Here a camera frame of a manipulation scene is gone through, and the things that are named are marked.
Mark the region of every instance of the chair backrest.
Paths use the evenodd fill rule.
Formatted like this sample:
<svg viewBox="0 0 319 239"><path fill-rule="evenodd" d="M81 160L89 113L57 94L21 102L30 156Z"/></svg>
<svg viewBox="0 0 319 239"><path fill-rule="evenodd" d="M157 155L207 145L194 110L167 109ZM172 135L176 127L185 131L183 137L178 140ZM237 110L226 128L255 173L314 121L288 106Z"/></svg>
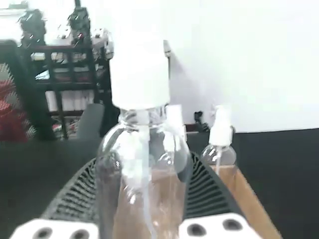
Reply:
<svg viewBox="0 0 319 239"><path fill-rule="evenodd" d="M55 139L45 95L37 90L17 44L0 40L0 141L31 137Z"/></svg>

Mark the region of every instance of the pump bottle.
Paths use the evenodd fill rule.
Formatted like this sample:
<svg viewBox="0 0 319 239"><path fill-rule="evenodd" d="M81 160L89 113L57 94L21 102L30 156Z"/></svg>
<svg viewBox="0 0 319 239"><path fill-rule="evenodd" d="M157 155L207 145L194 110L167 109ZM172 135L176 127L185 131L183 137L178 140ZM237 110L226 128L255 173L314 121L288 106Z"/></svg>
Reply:
<svg viewBox="0 0 319 239"><path fill-rule="evenodd" d="M216 165L219 174L221 165L233 165L236 162L236 152L230 146L232 143L232 126L230 110L225 106L216 107L215 123L210 129L209 144L201 154L201 160L209 165Z"/></svg>

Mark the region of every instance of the small bottle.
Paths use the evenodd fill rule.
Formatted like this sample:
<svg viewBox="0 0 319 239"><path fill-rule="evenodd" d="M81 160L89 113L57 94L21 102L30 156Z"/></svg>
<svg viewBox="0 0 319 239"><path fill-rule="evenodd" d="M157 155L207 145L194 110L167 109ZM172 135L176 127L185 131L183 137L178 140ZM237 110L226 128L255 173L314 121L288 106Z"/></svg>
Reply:
<svg viewBox="0 0 319 239"><path fill-rule="evenodd" d="M162 39L149 32L155 31L156 14L127 4L133 6L117 4L118 11L111 11L118 23L110 61L112 102L120 116L96 157L100 238L177 239L191 156L166 119L167 59ZM143 14L147 18L140 21ZM132 27L131 21L145 25Z"/></svg>
<svg viewBox="0 0 319 239"><path fill-rule="evenodd" d="M233 134L230 112L224 106L217 106L216 109L215 123L209 133L209 145L203 150L201 159L209 165L216 165L216 173L219 174L220 165L233 165L236 162L236 152L230 146Z"/></svg>

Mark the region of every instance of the white plastic piece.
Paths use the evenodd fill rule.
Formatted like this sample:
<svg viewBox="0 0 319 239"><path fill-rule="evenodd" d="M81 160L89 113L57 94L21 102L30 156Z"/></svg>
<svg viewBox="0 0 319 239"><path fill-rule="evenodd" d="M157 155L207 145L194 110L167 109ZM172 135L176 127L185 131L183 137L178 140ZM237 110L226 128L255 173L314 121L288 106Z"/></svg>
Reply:
<svg viewBox="0 0 319 239"><path fill-rule="evenodd" d="M179 226L180 239L261 239L238 214L186 219Z"/></svg>
<svg viewBox="0 0 319 239"><path fill-rule="evenodd" d="M153 1L118 0L110 9L114 57L110 61L113 104L125 110L169 102L168 66L158 8Z"/></svg>
<svg viewBox="0 0 319 239"><path fill-rule="evenodd" d="M209 133L209 144L221 147L230 146L233 135L230 110L225 106L217 106L216 109L215 123Z"/></svg>
<svg viewBox="0 0 319 239"><path fill-rule="evenodd" d="M17 227L9 239L76 239L77 233L87 235L84 239L99 238L98 227L93 223L34 219Z"/></svg>
<svg viewBox="0 0 319 239"><path fill-rule="evenodd" d="M166 107L167 122L175 128L184 140L187 141L186 126L184 125L181 105L168 105Z"/></svg>

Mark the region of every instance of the clear plastic tube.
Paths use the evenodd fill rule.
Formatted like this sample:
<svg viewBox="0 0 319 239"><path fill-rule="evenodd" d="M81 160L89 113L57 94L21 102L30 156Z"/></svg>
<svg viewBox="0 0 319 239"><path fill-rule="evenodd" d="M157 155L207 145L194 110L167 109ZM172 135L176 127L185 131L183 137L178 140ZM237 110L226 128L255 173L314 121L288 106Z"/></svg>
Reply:
<svg viewBox="0 0 319 239"><path fill-rule="evenodd" d="M217 152L216 152L216 174L219 175L219 170L220 170L220 161L221 161L221 156L223 153L223 148L222 147L217 147Z"/></svg>
<svg viewBox="0 0 319 239"><path fill-rule="evenodd" d="M139 122L144 125L150 123L149 114L147 111L140 111L137 114ZM149 142L150 142L150 130L147 126L140 127L141 136L142 136L142 197L143 197L143 215L145 219L145 224L148 230L151 233L151 238L156 239L157 234L156 230L153 227L152 216L151 216L151 206L150 206L150 197L149 197L149 183L150 183L150 165L149 165Z"/></svg>

